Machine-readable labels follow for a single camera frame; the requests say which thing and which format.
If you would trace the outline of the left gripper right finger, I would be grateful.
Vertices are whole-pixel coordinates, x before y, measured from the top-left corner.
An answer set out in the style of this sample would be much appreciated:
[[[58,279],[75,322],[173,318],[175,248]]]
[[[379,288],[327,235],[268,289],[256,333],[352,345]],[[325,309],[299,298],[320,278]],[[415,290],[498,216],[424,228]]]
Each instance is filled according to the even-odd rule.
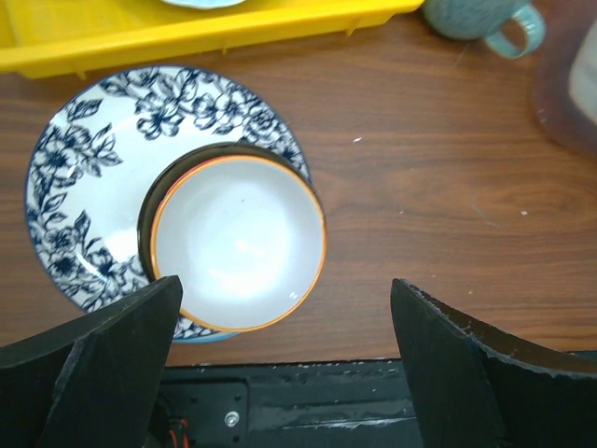
[[[424,446],[595,446],[595,359],[506,333],[404,279],[390,300]]]

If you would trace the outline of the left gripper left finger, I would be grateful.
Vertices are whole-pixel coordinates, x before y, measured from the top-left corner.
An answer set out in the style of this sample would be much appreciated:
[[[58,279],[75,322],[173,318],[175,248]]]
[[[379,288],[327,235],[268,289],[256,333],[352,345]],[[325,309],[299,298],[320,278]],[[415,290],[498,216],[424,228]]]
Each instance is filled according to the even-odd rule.
[[[164,277],[2,347],[2,446],[143,446],[181,300]]]

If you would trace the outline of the light-teal divided rectangular dish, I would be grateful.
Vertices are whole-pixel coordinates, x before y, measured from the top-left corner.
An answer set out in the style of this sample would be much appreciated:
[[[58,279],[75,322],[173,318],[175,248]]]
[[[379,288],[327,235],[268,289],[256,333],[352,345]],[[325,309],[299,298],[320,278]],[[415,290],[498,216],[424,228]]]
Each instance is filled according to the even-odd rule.
[[[572,102],[596,124],[596,23],[584,38],[568,78],[568,91]]]

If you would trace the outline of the red patterned black-rimmed bowl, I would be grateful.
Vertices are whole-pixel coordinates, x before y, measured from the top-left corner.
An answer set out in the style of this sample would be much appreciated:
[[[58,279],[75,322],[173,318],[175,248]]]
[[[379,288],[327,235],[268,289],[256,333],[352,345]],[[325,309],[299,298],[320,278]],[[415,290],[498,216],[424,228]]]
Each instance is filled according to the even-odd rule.
[[[151,265],[150,234],[154,217],[159,205],[164,200],[166,193],[174,183],[191,168],[204,162],[220,157],[230,156],[255,156],[280,163],[283,167],[291,169],[297,174],[312,191],[315,191],[309,175],[304,175],[288,159],[271,150],[246,143],[224,142],[199,147],[184,154],[170,163],[153,181],[142,202],[137,220],[138,253],[144,274],[150,282],[157,279]]]

